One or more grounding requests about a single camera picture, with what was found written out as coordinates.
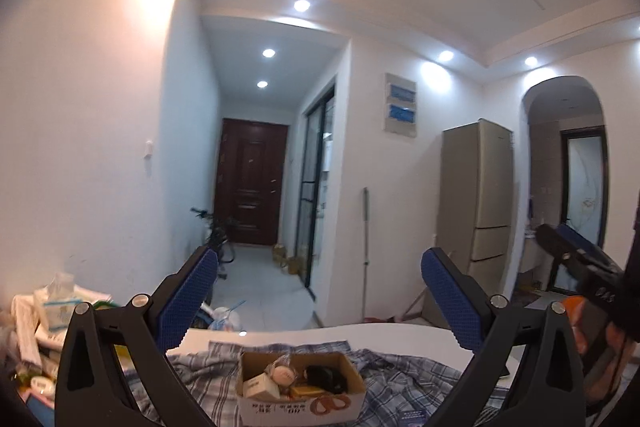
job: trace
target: brown door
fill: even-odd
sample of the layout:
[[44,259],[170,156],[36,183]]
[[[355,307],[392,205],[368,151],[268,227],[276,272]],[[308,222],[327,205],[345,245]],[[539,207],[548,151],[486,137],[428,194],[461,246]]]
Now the brown door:
[[235,243],[277,243],[286,144],[286,125],[223,120],[214,214]]

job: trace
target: arched doorway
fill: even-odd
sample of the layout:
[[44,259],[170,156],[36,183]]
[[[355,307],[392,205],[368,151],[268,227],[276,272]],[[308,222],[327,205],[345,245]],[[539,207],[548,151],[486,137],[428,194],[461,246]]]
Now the arched doorway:
[[602,106],[580,76],[545,80],[527,91],[523,104],[529,127],[529,204],[515,293],[571,294],[575,281],[538,247],[534,230],[542,223],[566,223],[603,245],[609,178]]

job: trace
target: plaid shirt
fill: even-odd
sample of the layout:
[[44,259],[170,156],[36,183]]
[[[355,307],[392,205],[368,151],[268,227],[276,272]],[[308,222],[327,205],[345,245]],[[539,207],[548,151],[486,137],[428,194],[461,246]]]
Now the plaid shirt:
[[[352,351],[346,341],[306,346],[271,344],[245,347],[209,343],[209,350],[170,357],[170,362],[187,389],[218,427],[242,427],[236,398],[239,356],[243,351],[282,353],[344,353],[359,371],[367,387],[364,405],[351,426],[396,427],[401,413],[425,410],[427,417],[442,404],[461,373],[430,359],[384,355],[369,349]],[[159,416],[139,380],[131,388],[142,413],[150,420]],[[498,413],[507,390],[497,387],[477,425]]]

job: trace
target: white floor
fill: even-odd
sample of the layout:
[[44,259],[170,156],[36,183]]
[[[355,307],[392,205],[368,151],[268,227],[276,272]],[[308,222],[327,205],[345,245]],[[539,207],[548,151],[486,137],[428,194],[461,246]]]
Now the white floor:
[[236,260],[225,264],[226,280],[213,286],[212,307],[231,307],[246,331],[295,331],[317,328],[314,302],[300,277],[289,275],[271,260],[267,247],[236,246]]

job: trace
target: refrigerator drawer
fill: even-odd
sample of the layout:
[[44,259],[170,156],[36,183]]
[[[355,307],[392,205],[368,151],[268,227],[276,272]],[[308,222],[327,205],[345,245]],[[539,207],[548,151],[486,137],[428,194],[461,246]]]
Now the refrigerator drawer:
[[500,281],[506,259],[506,255],[501,255],[484,261],[471,261],[468,274],[478,282],[487,295],[496,295],[502,291]]
[[495,229],[475,229],[471,247],[471,260],[482,261],[497,255],[505,255],[509,248],[511,227]]

